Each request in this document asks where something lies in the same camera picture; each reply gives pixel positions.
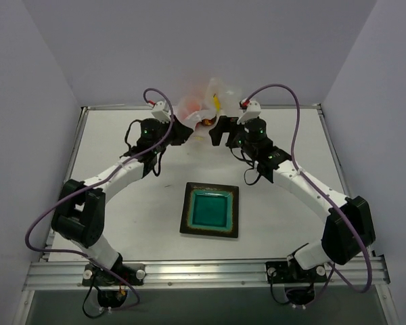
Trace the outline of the translucent white plastic bag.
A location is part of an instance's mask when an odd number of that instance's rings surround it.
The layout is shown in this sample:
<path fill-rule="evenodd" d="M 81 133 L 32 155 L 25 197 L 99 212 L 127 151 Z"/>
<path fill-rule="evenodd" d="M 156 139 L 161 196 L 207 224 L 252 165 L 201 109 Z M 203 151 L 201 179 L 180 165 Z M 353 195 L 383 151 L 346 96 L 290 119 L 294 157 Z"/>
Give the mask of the translucent white plastic bag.
<path fill-rule="evenodd" d="M 221 104 L 218 112 L 212 100 L 214 94 Z M 183 96 L 173 110 L 183 125 L 195 131 L 199 126 L 203 126 L 200 122 L 205 118 L 218 119 L 221 115 L 238 117 L 241 99 L 242 90 L 239 87 L 218 78 L 211 78 L 206 86 L 201 86 L 193 93 Z"/>

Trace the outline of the dark brown fake fruit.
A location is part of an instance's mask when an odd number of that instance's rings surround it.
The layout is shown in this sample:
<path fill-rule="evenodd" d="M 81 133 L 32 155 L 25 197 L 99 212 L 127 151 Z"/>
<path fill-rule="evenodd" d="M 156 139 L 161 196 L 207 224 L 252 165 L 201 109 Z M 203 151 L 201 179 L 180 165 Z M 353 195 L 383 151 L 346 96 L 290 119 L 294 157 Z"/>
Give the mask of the dark brown fake fruit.
<path fill-rule="evenodd" d="M 201 120 L 200 124 L 203 126 L 209 127 L 211 125 L 214 125 L 216 123 L 216 121 L 217 121 L 216 117 L 211 118 L 211 119 L 205 118 L 205 119 Z"/>

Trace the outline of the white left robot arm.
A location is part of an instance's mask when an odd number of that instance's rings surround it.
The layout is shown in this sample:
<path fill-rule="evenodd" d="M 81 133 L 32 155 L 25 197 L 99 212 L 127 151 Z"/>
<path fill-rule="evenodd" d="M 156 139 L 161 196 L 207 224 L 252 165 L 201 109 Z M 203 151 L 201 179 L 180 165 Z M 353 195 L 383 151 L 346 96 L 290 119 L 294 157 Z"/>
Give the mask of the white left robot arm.
<path fill-rule="evenodd" d="M 122 257 L 104 237 L 106 204 L 116 194 L 152 172 L 157 159 L 168 146 L 184 144 L 194 132 L 177 117 L 172 123 L 155 118 L 137 121 L 141 133 L 135 145 L 128 144 L 119 161 L 95 177 L 84 181 L 68 180 L 60 193 L 51 228 L 73 242 L 84 257 L 100 265 L 99 277 L 108 284 L 123 275 Z"/>

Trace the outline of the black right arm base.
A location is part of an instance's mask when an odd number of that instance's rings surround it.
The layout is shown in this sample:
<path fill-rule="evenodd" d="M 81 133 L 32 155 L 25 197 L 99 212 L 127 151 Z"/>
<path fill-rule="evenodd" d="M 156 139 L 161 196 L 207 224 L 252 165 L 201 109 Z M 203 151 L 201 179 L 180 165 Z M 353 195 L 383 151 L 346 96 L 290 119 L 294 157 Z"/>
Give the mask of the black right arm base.
<path fill-rule="evenodd" d="M 301 306 L 303 309 L 316 297 L 315 285 L 328 280 L 325 267 L 318 265 L 304 270 L 295 260 L 267 261 L 265 263 L 267 282 L 272 299 L 278 305 Z M 275 296 L 276 284 L 283 284 L 284 300 Z"/>

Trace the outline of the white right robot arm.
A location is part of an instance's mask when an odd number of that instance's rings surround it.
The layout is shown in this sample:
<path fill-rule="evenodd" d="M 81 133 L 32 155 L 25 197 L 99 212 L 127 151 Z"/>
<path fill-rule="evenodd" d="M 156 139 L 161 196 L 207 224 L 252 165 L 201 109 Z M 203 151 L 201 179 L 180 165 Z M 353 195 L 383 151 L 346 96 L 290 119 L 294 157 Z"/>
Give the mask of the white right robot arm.
<path fill-rule="evenodd" d="M 376 234 L 366 199 L 349 198 L 295 165 L 292 156 L 268 138 L 266 130 L 261 118 L 241 125 L 237 118 L 221 116 L 209 135 L 212 144 L 218 146 L 223 134 L 228 134 L 227 147 L 240 148 L 256 163 L 259 177 L 293 194 L 324 221 L 321 240 L 293 252 L 286 264 L 289 275 L 300 280 L 318 265 L 344 265 L 373 244 Z"/>

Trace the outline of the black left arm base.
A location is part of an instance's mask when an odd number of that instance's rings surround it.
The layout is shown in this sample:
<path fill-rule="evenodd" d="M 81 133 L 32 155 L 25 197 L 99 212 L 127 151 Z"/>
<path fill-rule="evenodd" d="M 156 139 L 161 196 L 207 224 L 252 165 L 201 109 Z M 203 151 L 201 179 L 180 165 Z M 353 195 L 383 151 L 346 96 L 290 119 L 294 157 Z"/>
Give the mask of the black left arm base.
<path fill-rule="evenodd" d="M 146 276 L 142 264 L 125 265 L 116 262 L 112 269 L 102 268 L 96 263 L 86 264 L 81 284 L 95 290 L 97 304 L 104 310 L 125 310 L 141 303 L 136 291 Z"/>

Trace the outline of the yellow fake fruit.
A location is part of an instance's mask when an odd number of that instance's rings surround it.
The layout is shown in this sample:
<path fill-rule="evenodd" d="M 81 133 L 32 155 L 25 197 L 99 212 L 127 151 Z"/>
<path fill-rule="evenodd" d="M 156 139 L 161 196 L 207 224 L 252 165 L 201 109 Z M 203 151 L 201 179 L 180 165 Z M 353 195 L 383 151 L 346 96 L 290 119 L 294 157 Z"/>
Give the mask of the yellow fake fruit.
<path fill-rule="evenodd" d="M 221 104 L 220 104 L 219 99 L 216 94 L 213 95 L 212 100 L 213 100 L 214 106 L 218 112 L 221 109 Z"/>

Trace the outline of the teal square ceramic plate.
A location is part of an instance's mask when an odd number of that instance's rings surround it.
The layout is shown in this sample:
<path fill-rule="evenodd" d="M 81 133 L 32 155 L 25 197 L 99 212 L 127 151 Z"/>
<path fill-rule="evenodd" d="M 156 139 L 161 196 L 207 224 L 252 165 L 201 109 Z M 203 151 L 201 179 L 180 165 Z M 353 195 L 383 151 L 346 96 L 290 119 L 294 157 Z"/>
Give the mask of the teal square ceramic plate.
<path fill-rule="evenodd" d="M 188 182 L 179 232 L 188 235 L 238 238 L 237 186 Z"/>

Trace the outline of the aluminium front rail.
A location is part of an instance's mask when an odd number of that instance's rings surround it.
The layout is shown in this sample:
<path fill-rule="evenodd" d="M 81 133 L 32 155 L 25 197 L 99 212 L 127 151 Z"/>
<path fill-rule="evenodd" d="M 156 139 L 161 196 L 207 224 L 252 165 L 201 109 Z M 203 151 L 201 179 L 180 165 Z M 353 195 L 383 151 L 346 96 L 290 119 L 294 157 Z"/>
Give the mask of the aluminium front rail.
<path fill-rule="evenodd" d="M 86 261 L 32 263 L 24 290 L 82 290 Z M 173 288 L 261 288 L 267 285 L 264 259 L 197 261 L 125 261 L 145 271 L 138 289 Z"/>

